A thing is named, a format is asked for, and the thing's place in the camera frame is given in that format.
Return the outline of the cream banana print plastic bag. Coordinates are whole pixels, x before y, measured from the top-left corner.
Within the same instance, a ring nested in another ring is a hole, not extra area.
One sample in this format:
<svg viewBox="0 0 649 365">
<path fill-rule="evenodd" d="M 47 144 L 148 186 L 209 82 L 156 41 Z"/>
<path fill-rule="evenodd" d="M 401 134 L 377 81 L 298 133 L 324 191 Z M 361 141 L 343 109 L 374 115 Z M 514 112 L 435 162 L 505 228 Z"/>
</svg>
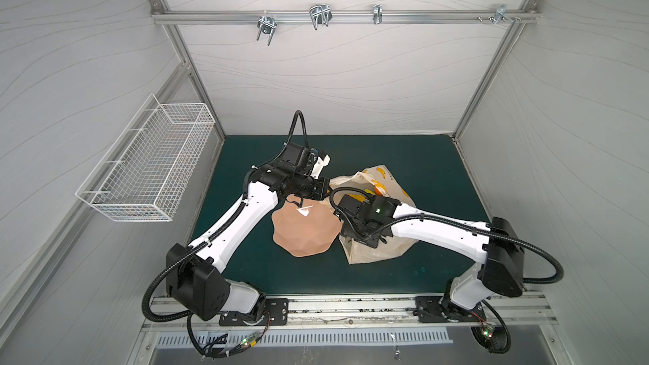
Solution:
<svg viewBox="0 0 649 365">
<path fill-rule="evenodd" d="M 350 187 L 372 191 L 385 197 L 398 199 L 402 203 L 415 206 L 412 198 L 395 180 L 387 166 L 365 168 L 353 176 L 341 176 L 331 179 L 333 189 Z M 377 248 L 370 248 L 354 241 L 350 236 L 339 236 L 339 240 L 346 255 L 349 265 L 370 264 L 384 260 L 401 257 L 417 243 L 416 240 L 400 237 L 387 237 L 386 243 L 381 243 Z"/>
</svg>

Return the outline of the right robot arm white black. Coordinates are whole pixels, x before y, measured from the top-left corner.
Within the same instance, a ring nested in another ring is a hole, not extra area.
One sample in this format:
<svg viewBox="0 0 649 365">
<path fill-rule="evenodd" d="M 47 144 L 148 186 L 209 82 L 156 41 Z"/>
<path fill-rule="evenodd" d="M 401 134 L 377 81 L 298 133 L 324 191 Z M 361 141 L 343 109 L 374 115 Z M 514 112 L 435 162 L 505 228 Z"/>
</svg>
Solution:
<svg viewBox="0 0 649 365">
<path fill-rule="evenodd" d="M 342 223 L 341 233 L 370 248 L 390 237 L 407 238 L 445 248 L 469 258 L 472 266 L 451 279 L 444 295 L 425 310 L 450 322 L 475 316 L 483 300 L 499 295 L 520 297 L 527 284 L 549 285 L 561 281 L 564 268 L 551 254 L 521 240 L 507 220 L 462 221 L 421 211 L 398 199 L 360 194 L 345 189 L 341 199 L 329 198 Z M 524 275 L 525 253 L 535 253 L 554 268 L 554 274 Z"/>
</svg>

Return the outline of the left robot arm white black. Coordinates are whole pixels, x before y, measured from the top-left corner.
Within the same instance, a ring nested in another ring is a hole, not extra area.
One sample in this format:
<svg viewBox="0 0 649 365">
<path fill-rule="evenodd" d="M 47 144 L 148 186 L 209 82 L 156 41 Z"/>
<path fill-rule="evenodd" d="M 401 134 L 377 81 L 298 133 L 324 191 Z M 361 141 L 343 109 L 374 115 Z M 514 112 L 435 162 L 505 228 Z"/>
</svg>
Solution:
<svg viewBox="0 0 649 365">
<path fill-rule="evenodd" d="M 223 270 L 246 236 L 282 198 L 322 200 L 329 180 L 320 176 L 323 161 L 305 172 L 282 172 L 278 167 L 253 168 L 244 177 L 238 201 L 203 235 L 188 246 L 175 245 L 167 253 L 167 268 L 147 287 L 142 298 L 143 316 L 166 323 L 197 315 L 208 321 L 217 315 L 237 313 L 243 321 L 258 323 L 264 316 L 265 294 L 246 282 L 226 279 Z M 156 314 L 151 308 L 155 289 L 167 282 L 167 294 L 186 309 Z"/>
</svg>

